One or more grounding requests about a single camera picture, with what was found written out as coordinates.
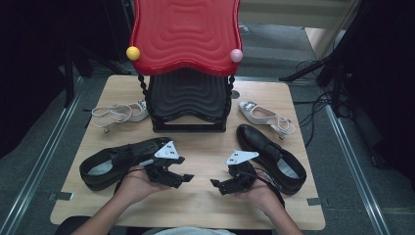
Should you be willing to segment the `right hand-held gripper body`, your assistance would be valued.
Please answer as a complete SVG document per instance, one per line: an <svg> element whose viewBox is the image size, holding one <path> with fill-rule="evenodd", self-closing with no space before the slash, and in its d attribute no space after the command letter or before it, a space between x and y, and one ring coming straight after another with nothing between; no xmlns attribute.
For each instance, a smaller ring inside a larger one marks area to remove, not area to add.
<svg viewBox="0 0 415 235"><path fill-rule="evenodd" d="M256 180L250 160L258 156L258 152L235 151L226 161L228 172L232 176L226 187L237 187L240 189L239 192L249 190Z"/></svg>

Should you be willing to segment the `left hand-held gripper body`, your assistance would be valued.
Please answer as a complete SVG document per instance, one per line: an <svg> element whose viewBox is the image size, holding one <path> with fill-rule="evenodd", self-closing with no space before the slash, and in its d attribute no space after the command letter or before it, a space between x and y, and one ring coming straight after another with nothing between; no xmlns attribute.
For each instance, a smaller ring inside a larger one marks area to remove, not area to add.
<svg viewBox="0 0 415 235"><path fill-rule="evenodd" d="M182 175L174 173L168 168L171 165L176 165L175 160L179 158L180 156L175 149L174 143L169 141L159 149L152 148L146 151L143 167L152 182L178 188L183 183L181 180Z"/></svg>

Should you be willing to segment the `black leather shoe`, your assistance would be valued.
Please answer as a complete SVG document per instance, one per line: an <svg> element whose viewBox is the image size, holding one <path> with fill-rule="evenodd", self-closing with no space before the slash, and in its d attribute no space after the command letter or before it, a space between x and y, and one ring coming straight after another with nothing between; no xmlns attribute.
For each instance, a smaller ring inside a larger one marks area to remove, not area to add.
<svg viewBox="0 0 415 235"><path fill-rule="evenodd" d="M293 154L248 124L240 124L236 134L243 150L259 153L254 161L273 177L283 194L294 195L301 189L306 171Z"/></svg>
<svg viewBox="0 0 415 235"><path fill-rule="evenodd" d="M80 177L92 191L104 190L121 180L134 165L138 165L167 144L170 138L159 137L135 144L103 149L79 166Z"/></svg>

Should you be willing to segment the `white slingback heeled shoe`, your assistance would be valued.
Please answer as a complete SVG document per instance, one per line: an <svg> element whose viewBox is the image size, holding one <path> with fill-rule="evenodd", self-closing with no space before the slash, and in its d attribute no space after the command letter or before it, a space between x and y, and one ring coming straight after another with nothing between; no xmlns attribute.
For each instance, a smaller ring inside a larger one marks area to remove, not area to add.
<svg viewBox="0 0 415 235"><path fill-rule="evenodd" d="M139 100L131 104L96 107L91 111L91 122L95 127L103 128L105 132L109 132L112 124L138 122L148 115L146 102Z"/></svg>
<svg viewBox="0 0 415 235"><path fill-rule="evenodd" d="M288 118L267 110L253 101L241 102L239 109L249 122L257 125L269 125L280 139L284 139L296 131L295 126Z"/></svg>

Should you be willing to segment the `red and black shoe rack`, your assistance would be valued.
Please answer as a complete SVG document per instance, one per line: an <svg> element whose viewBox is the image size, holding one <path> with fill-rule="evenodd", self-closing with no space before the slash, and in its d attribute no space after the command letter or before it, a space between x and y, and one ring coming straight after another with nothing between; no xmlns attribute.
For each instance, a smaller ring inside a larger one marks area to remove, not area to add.
<svg viewBox="0 0 415 235"><path fill-rule="evenodd" d="M135 0L127 58L155 132L223 132L243 59L240 0Z"/></svg>

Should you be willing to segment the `person's right hand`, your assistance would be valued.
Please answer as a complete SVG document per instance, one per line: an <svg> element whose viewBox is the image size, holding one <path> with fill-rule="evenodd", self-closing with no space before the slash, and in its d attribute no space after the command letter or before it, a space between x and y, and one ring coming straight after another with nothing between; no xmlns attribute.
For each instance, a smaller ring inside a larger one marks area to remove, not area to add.
<svg viewBox="0 0 415 235"><path fill-rule="evenodd" d="M268 217L275 217L284 211L275 193L262 181L256 180L247 192L234 193L238 199L248 200Z"/></svg>

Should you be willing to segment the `person's left hand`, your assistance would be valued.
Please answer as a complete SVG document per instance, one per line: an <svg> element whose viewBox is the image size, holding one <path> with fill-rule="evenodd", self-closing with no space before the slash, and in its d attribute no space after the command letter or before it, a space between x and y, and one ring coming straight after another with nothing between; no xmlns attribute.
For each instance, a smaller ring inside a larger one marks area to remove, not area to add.
<svg viewBox="0 0 415 235"><path fill-rule="evenodd" d="M115 196L125 198L133 205L163 190L168 190L168 187L152 182L145 168L134 166L122 179Z"/></svg>

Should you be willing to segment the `person's grey clothing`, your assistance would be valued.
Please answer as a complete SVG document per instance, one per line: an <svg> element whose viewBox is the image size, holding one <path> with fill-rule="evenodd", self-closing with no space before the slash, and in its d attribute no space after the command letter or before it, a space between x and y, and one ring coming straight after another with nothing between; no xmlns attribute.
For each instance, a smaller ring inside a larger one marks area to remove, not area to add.
<svg viewBox="0 0 415 235"><path fill-rule="evenodd" d="M236 235L228 230L223 229L207 229L199 227L177 227L169 228L154 235Z"/></svg>

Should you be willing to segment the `black metal stand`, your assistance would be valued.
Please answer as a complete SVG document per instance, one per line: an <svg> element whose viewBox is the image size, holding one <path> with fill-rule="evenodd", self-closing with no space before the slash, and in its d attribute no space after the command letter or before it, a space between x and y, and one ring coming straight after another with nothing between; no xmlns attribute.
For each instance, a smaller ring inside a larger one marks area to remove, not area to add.
<svg viewBox="0 0 415 235"><path fill-rule="evenodd" d="M331 108L337 118L341 116L341 87L342 81L346 78L346 69L342 62L342 54L349 40L348 32L345 31L338 43L333 43L332 52L323 59L311 63L308 67L299 70L291 75L280 78L280 81L294 81L318 69L322 71L317 76L317 84L321 87L327 86L333 81Z"/></svg>
<svg viewBox="0 0 415 235"><path fill-rule="evenodd" d="M74 82L73 82L73 66L76 66L80 73L90 76L92 70L88 70L87 59L91 58L102 66L113 71L115 74L129 75L130 71L123 69L121 66L112 64L109 60L104 59L99 54L82 46L66 45L64 49L64 72L66 79L66 100L64 107L68 108L74 100Z"/></svg>

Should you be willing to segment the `dark curtain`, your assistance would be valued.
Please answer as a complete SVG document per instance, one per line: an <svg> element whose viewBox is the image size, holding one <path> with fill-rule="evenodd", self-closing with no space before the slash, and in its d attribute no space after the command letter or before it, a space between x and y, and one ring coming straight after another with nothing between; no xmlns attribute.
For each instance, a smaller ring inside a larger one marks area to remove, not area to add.
<svg viewBox="0 0 415 235"><path fill-rule="evenodd" d="M362 0L345 50L346 83L378 157L415 190L415 0Z"/></svg>
<svg viewBox="0 0 415 235"><path fill-rule="evenodd" d="M64 49L126 60L133 0L0 0L0 159L66 93Z"/></svg>

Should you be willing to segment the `beige wooden furniture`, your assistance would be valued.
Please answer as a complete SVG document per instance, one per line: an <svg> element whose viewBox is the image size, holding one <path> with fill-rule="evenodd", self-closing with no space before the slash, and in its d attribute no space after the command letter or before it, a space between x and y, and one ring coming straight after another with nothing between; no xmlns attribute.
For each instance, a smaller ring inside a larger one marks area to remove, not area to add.
<svg viewBox="0 0 415 235"><path fill-rule="evenodd" d="M333 51L362 0L241 0L242 22L301 26L317 59Z"/></svg>

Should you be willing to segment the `metal floor rail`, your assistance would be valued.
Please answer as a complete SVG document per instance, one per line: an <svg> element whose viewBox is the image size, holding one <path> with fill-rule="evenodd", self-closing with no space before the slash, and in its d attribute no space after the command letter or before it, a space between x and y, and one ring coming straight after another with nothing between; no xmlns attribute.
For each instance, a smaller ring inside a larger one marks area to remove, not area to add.
<svg viewBox="0 0 415 235"><path fill-rule="evenodd" d="M349 142L341 120L335 116L330 107L326 108L326 113L337 136L347 166L376 235L392 235L378 201Z"/></svg>
<svg viewBox="0 0 415 235"><path fill-rule="evenodd" d="M29 176L25 181L22 190L15 199L8 216L0 227L0 235L13 235L17 230L25 211L27 210L33 195L46 171L49 162L56 151L56 148L68 126L74 110L79 102L81 91L84 87L84 79L79 76L75 81L75 93L73 100L64 108L59 116L57 123L47 139L42 151L40 152Z"/></svg>
<svg viewBox="0 0 415 235"><path fill-rule="evenodd" d="M251 77L251 76L236 76L238 81L254 81L254 82L286 82L274 77Z"/></svg>

